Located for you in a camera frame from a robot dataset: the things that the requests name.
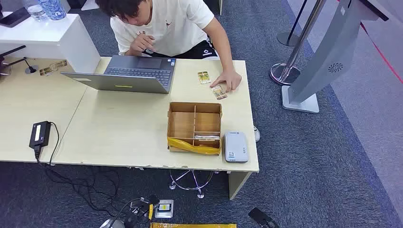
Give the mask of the person's right hand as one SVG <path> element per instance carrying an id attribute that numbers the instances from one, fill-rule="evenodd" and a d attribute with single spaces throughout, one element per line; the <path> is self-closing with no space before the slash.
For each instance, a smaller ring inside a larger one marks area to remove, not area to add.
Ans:
<path id="1" fill-rule="evenodd" d="M 147 49 L 151 50 L 151 51 L 155 51 L 155 48 L 153 47 L 153 43 L 154 43 L 153 36 L 140 34 L 131 43 L 130 49 L 132 51 L 134 51 L 135 53 L 140 53 Z"/>

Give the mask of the person's left hand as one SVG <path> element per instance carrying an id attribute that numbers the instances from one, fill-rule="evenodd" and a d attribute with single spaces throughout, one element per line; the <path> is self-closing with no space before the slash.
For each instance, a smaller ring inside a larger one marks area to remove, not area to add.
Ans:
<path id="1" fill-rule="evenodd" d="M 220 83 L 226 84 L 226 93 L 234 91 L 240 85 L 242 81 L 242 76 L 238 74 L 235 70 L 223 70 L 220 76 L 213 81 L 210 85 L 211 88 L 218 86 Z"/>

